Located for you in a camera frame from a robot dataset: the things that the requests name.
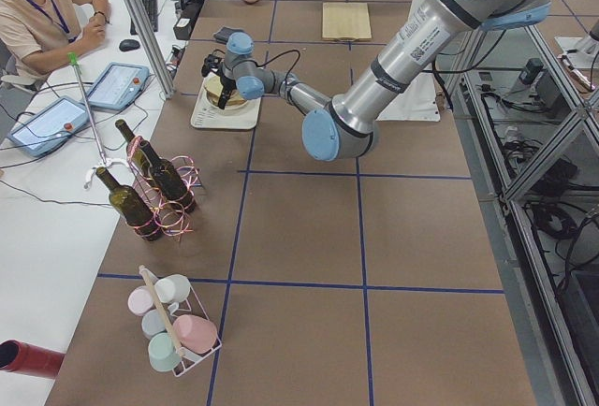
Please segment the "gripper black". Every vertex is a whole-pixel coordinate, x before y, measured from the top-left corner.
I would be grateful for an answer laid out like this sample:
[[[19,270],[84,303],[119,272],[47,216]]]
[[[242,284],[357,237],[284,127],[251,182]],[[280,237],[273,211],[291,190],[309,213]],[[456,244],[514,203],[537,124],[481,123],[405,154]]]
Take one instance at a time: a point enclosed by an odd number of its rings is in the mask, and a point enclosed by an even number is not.
[[[223,87],[219,95],[217,107],[224,109],[231,97],[231,91],[236,88],[234,79],[226,74],[225,54],[220,50],[214,50],[209,53],[203,60],[201,67],[201,76],[207,78],[210,74],[216,76]]]

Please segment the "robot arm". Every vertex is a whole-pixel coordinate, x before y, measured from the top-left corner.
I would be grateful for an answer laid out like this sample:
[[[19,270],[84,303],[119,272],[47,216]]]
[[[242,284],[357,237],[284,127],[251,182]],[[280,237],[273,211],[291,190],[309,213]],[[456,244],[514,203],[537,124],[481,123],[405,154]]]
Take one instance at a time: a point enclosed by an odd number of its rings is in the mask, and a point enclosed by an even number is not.
[[[224,106],[232,91],[253,100],[277,94],[304,116],[303,147],[313,159],[360,157],[377,142],[380,113],[459,33],[509,30],[546,18],[550,0],[424,0],[409,20],[344,94],[328,97],[291,73],[270,70],[252,56],[254,41],[244,32],[227,38],[223,56],[208,55],[201,74],[214,74]]]

